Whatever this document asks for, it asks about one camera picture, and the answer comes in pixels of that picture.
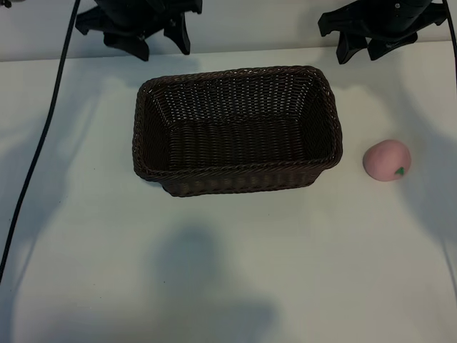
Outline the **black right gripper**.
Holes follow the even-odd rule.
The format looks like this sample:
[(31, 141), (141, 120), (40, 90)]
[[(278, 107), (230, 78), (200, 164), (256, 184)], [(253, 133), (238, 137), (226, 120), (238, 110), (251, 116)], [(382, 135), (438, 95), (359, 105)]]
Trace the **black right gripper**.
[[(415, 43), (417, 31), (432, 24), (439, 26), (446, 19), (445, 5), (432, 1), (364, 0), (322, 14), (318, 27), (322, 36), (344, 32), (339, 34), (336, 56), (339, 64), (345, 64), (367, 47), (371, 61), (380, 59)], [(372, 38), (369, 44), (365, 37)]]

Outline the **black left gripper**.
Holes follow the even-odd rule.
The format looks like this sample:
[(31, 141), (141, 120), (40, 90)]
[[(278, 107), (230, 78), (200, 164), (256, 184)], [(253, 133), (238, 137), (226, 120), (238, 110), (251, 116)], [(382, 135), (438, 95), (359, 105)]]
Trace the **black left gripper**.
[(104, 44), (149, 60), (147, 38), (158, 31), (172, 40), (182, 54), (189, 55), (191, 42), (185, 13), (201, 14), (202, 1), (97, 1), (96, 6), (76, 16), (76, 28), (84, 35), (89, 31), (104, 33)]

